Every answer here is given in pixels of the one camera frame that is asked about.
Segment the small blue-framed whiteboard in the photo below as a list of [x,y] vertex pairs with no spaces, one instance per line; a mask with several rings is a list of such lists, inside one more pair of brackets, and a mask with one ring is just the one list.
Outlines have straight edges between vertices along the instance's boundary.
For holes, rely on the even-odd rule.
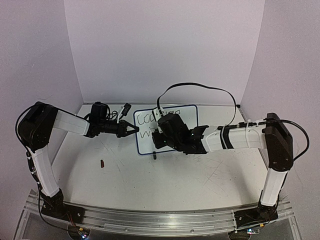
[[[139,132],[136,135],[137,152],[141,156],[151,155],[153,153],[160,154],[173,152],[174,149],[165,146],[157,149],[152,139],[152,133],[157,128],[152,110],[154,107],[139,109],[133,113],[134,125],[139,127]],[[163,107],[164,113],[173,113],[180,115],[183,122],[189,129],[193,129],[199,125],[198,107],[194,104],[189,105],[166,105]]]

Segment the red marker cap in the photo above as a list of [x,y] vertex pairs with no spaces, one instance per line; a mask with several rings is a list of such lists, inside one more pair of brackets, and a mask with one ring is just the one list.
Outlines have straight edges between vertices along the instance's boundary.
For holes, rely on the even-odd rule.
[[101,168],[104,168],[104,166],[105,166],[105,165],[104,165],[104,161],[101,159],[101,160],[100,160],[100,167],[101,167]]

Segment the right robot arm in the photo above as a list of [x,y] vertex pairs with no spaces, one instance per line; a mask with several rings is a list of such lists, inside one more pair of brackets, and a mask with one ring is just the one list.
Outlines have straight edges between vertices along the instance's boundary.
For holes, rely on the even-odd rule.
[[[185,155],[206,155],[219,150],[261,149],[268,155],[268,170],[257,207],[235,213],[236,220],[244,223],[266,223],[278,217],[277,208],[280,192],[294,162],[310,147],[308,133],[299,124],[280,119],[275,113],[268,113],[258,121],[243,121],[224,126],[201,125],[189,129],[176,113],[152,110],[156,129],[152,141],[156,149],[169,147]],[[292,125],[299,129],[306,147],[294,155],[293,136],[286,128]]]

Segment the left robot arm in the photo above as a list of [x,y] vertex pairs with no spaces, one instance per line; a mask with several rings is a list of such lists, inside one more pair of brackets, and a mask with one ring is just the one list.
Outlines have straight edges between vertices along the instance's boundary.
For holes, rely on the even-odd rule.
[[53,130],[63,130],[86,138],[95,138],[100,134],[125,138],[140,130],[123,119],[130,109],[131,105],[126,103],[120,111],[112,113],[107,104],[97,101],[91,106],[90,112],[81,117],[38,101],[18,117],[15,134],[26,150],[29,171],[50,215],[58,219],[70,216],[70,209],[64,203],[64,195],[49,158]]

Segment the left circuit board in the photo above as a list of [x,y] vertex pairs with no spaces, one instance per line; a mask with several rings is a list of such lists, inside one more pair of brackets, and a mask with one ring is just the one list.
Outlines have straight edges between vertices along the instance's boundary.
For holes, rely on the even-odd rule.
[[76,232],[81,240],[85,240],[90,235],[90,230],[83,227],[76,227]]

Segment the circuit board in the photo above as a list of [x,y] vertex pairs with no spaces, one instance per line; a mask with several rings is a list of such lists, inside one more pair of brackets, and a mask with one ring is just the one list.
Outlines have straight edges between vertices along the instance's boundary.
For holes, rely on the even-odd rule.
[[90,230],[83,227],[76,227],[76,232],[81,240],[85,240],[90,235]]
[[246,233],[248,234],[248,235],[258,235],[260,232],[261,232],[261,229],[262,229],[263,227],[261,227],[261,226],[254,226],[254,227],[250,227],[250,228],[248,228],[247,230],[246,230]]

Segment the right circuit board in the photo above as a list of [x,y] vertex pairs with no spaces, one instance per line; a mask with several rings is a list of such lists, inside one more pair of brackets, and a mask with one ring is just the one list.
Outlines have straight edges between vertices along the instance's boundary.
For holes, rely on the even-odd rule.
[[254,226],[254,227],[250,227],[250,228],[248,228],[247,230],[246,230],[246,233],[248,234],[248,235],[258,235],[260,232],[261,232],[261,229],[262,229],[263,227],[261,227],[261,226]]

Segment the aluminium front rail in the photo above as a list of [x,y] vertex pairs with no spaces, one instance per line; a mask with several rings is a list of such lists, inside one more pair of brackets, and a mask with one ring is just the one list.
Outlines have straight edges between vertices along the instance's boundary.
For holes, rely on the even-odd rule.
[[280,201],[270,218],[259,218],[253,205],[240,208],[220,208],[187,211],[134,211],[65,202],[67,214],[58,217],[57,210],[31,192],[26,209],[41,213],[50,220],[86,229],[97,229],[115,234],[148,237],[204,236],[295,219],[291,203]]

